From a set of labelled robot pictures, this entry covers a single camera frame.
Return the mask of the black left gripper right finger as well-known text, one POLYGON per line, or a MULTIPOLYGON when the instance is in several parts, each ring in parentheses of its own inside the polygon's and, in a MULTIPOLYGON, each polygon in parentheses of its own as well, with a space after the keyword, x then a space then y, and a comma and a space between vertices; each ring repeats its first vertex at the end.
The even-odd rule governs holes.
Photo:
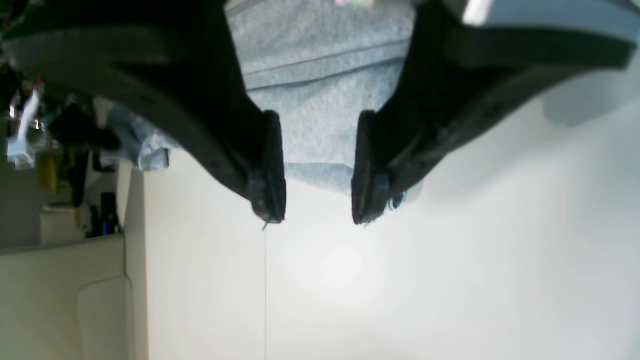
POLYGON ((352 220, 372 223, 448 154, 535 96, 625 69, 638 47, 631 0, 419 0, 390 98, 358 119, 352 220))

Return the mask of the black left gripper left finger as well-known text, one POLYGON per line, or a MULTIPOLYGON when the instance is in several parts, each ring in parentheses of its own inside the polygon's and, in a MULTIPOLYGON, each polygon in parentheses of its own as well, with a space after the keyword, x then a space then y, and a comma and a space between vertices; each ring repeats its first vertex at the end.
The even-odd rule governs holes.
POLYGON ((285 218, 278 114, 243 84, 222 0, 3 0, 1 63, 51 109, 102 97, 176 140, 265 223, 285 218))

